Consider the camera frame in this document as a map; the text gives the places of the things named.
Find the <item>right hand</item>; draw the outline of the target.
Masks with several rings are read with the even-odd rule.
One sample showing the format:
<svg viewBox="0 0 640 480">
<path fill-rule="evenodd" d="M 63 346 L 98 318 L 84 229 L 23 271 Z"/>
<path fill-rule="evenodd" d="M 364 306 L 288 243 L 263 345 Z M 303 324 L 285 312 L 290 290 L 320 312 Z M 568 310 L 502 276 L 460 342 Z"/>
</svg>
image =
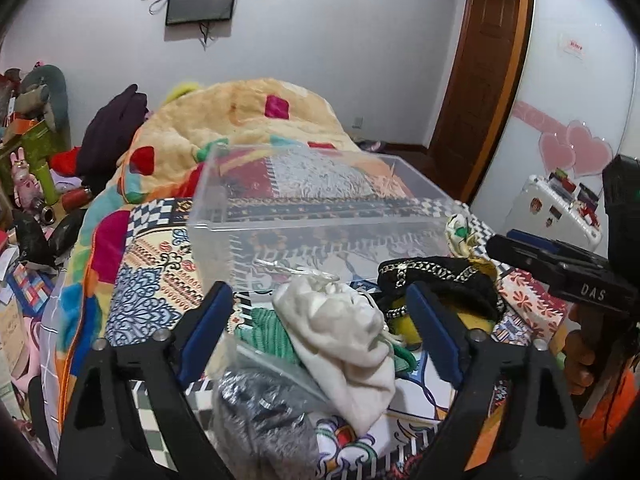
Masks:
<svg viewBox="0 0 640 480">
<path fill-rule="evenodd" d="M 593 347 L 586 339 L 582 330 L 582 306 L 574 304 L 568 318 L 580 327 L 567 334 L 563 352 L 564 377 L 567 382 L 568 392 L 571 396 L 581 396 L 593 384 L 600 380 L 600 374 L 593 374 L 596 365 L 608 358 L 608 352 L 603 352 L 598 346 Z"/>
</svg>

